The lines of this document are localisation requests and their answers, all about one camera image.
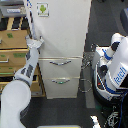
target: green sticker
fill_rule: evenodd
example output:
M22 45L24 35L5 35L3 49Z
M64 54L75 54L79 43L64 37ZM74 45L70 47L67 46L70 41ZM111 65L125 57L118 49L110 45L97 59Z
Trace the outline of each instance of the green sticker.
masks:
M5 55L0 55L1 57L6 57Z
M8 38L13 38L12 33L7 33Z
M15 58L24 58L26 56L26 53L13 53Z
M13 69L12 67L9 67L8 69Z
M41 5L41 7L40 7L40 11L41 11L42 13L44 13L45 10L46 10L46 7L44 7L44 5Z

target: label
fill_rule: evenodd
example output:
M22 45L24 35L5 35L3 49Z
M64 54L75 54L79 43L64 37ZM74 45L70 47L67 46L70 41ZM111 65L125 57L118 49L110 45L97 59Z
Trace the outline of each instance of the label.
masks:
M8 69L13 69L12 67L9 67Z
M8 13L20 13L20 9L7 9Z
M116 83L117 87L121 85L126 75L127 75L126 68L120 64L113 76L113 81L114 83Z
M7 33L8 38L13 38L12 33Z
M0 55L1 57L6 57L5 55Z
M26 56L26 53L13 53L15 58L24 58Z
M49 9L47 3L37 3L37 11L39 16L48 17Z

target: robot body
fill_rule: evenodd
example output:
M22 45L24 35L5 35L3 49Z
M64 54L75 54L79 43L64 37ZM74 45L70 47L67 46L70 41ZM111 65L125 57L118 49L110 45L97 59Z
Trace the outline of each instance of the robot body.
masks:
M110 47L96 47L92 69L94 90L107 102L118 102L128 89L123 83L128 74L128 37L116 33Z

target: white panel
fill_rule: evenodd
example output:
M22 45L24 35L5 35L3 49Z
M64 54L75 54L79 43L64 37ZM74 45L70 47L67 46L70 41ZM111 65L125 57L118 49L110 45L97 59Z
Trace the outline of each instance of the white panel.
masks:
M43 82L48 99L77 97L79 79L70 79L64 84L52 82L52 79L44 79Z
M39 60L42 78L79 77L82 59Z
M45 40L40 57L82 56L91 0L30 1L33 5L32 13L37 38L42 36ZM38 2L48 4L49 17L38 16ZM30 21L29 9L27 9L27 17Z

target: cabinet drawer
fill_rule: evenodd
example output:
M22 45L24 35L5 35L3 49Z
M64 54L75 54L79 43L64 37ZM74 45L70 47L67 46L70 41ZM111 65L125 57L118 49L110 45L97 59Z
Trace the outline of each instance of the cabinet drawer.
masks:
M39 66L43 78L78 77L82 59L40 60Z
M43 82L48 99L77 97L78 78L44 79Z
M0 49L10 48L27 48L25 36L27 35L26 30L17 31L0 31Z
M23 66L10 66L10 67L0 67L0 76L13 76L16 71L18 71L20 68L23 68ZM38 75L38 69L36 67L34 75Z
M20 66L26 63L26 53L28 49L21 50L0 50L1 66Z
M35 80L32 81L32 85L31 85L30 89L31 89L31 92L39 92L40 91L38 76L36 76Z
M10 82L0 82L0 93L2 93L4 87ZM32 81L32 85L30 87L31 92L40 92L41 88L39 86L39 77L36 76L36 79Z

